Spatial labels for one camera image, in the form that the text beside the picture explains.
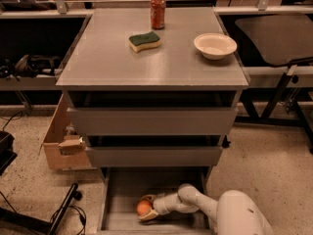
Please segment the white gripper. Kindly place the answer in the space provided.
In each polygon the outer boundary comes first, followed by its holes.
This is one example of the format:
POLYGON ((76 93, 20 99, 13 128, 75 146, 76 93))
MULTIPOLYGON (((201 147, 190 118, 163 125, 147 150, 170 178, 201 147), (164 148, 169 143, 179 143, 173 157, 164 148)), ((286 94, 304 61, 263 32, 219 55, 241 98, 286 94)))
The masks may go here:
POLYGON ((157 218, 159 215, 166 215, 171 212, 178 212, 181 207, 181 200, 177 193, 169 194, 147 194, 140 198, 141 201, 149 201, 153 203, 153 210, 141 214, 139 219, 141 221, 150 221, 157 218))

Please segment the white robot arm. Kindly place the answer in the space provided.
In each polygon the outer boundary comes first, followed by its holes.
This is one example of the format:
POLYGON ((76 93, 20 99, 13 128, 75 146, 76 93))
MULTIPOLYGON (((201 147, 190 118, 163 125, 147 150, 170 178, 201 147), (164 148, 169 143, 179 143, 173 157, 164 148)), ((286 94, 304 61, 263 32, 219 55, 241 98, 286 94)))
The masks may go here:
POLYGON ((218 235, 274 235, 269 221, 245 193, 229 190, 218 201, 191 184, 182 184, 174 193, 143 196, 136 208, 141 221, 150 221, 171 212, 202 211, 216 223, 218 235))

